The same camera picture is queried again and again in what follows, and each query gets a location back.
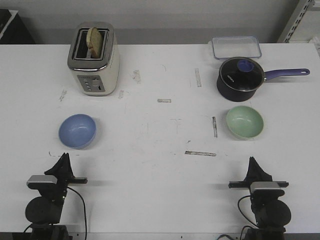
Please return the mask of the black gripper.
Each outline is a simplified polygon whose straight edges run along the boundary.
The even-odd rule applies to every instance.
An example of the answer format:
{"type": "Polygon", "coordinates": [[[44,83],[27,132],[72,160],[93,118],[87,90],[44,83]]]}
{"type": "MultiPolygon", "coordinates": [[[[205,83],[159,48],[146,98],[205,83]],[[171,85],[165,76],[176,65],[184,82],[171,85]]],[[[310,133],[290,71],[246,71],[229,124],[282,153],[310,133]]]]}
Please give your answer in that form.
{"type": "Polygon", "coordinates": [[[52,201],[60,202],[67,196],[67,188],[70,184],[86,184],[86,177],[74,176],[69,153],[63,153],[57,163],[44,172],[45,175],[53,175],[57,178],[57,184],[50,189],[38,190],[42,197],[52,201]]]}
{"type": "Polygon", "coordinates": [[[244,198],[254,200],[277,200],[285,195],[284,188],[289,186],[287,181],[272,181],[271,175],[266,173],[253,156],[249,158],[246,181],[229,181],[229,189],[248,189],[249,195],[244,198]]]}

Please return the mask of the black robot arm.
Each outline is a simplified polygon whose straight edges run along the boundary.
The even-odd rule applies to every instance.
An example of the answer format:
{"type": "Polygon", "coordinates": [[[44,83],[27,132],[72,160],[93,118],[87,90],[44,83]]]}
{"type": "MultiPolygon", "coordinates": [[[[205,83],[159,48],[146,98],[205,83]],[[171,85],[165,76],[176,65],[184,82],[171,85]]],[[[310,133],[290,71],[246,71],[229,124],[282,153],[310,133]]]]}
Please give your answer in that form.
{"type": "Polygon", "coordinates": [[[286,203],[279,200],[285,195],[284,188],[288,187],[287,181],[274,181],[255,160],[249,158],[248,170],[244,180],[230,181],[230,189],[248,189],[251,211],[255,222],[249,221],[253,226],[245,226],[247,231],[244,240],[283,240],[287,225],[292,219],[292,213],[286,203]]]}
{"type": "Polygon", "coordinates": [[[84,198],[70,184],[84,185],[86,177],[75,177],[72,171],[70,156],[63,153],[57,163],[43,175],[32,175],[26,182],[31,190],[37,190],[40,196],[32,199],[25,208],[25,217],[32,229],[28,240],[72,240],[67,226],[60,225],[62,210],[68,190],[79,196],[83,204],[85,233],[88,236],[86,204],[84,198]]]}

